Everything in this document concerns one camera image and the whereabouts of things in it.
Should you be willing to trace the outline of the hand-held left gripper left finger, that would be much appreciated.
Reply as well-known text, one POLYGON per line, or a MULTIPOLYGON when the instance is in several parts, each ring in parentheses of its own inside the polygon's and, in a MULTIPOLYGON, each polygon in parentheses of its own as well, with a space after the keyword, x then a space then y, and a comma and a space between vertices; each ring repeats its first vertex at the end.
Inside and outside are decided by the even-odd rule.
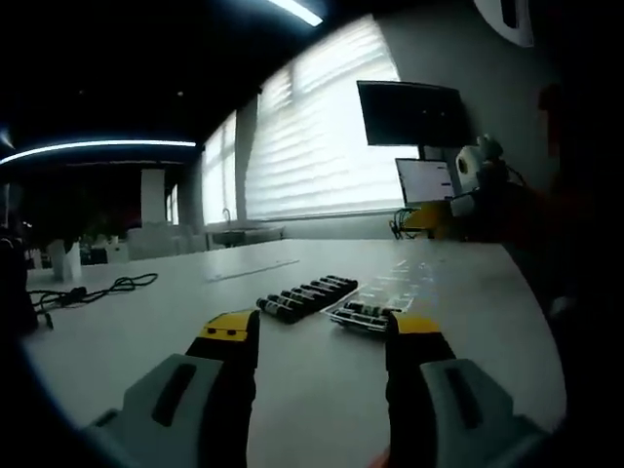
POLYGON ((260 313, 210 319, 85 429, 113 467, 245 467, 260 313))

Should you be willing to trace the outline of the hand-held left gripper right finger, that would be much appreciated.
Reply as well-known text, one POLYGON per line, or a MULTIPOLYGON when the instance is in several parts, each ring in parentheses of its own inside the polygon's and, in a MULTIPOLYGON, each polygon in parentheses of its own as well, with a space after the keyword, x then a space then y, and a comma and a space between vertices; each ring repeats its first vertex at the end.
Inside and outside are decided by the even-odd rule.
POLYGON ((385 342, 390 467, 525 467, 545 433, 438 325, 393 313, 385 342))

